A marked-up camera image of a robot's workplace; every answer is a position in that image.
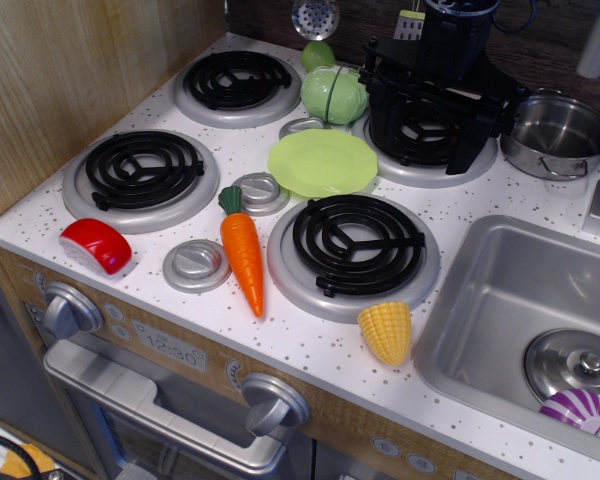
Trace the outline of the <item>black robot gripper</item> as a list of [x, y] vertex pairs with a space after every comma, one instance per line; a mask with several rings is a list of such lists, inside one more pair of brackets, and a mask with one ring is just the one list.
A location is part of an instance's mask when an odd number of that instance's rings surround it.
[[416, 139], [419, 106], [438, 108], [466, 121], [446, 174], [466, 173], [489, 139], [511, 131], [517, 106], [530, 94], [491, 62], [488, 38], [445, 29], [427, 30], [417, 41], [370, 38], [360, 82], [369, 93], [373, 141], [406, 148]]

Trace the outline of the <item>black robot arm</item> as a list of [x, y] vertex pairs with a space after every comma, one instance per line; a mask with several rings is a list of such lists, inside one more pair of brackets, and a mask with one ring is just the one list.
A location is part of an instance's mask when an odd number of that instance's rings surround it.
[[497, 8], [429, 1], [419, 39], [369, 39], [360, 72], [369, 134], [392, 162], [464, 174], [488, 140], [512, 132], [529, 90], [486, 54]]

